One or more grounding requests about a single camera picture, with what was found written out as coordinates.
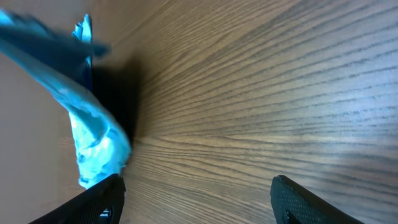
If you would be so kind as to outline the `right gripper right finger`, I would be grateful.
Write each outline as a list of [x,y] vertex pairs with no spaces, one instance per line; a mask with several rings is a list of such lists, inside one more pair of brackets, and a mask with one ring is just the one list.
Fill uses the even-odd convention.
[[277,224],[361,224],[284,175],[273,178],[270,195]]

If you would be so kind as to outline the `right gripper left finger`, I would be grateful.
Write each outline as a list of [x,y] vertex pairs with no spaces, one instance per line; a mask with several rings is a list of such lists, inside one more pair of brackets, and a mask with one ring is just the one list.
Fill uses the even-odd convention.
[[125,196],[123,178],[112,174],[30,224],[118,224]]

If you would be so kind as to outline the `light blue printed t-shirt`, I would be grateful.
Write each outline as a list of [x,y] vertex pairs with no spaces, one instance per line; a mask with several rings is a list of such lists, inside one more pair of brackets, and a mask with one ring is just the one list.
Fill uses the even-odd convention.
[[89,15],[65,35],[34,17],[1,11],[1,52],[68,111],[85,189],[120,174],[132,151],[126,132],[92,92],[92,59],[108,51],[92,37]]

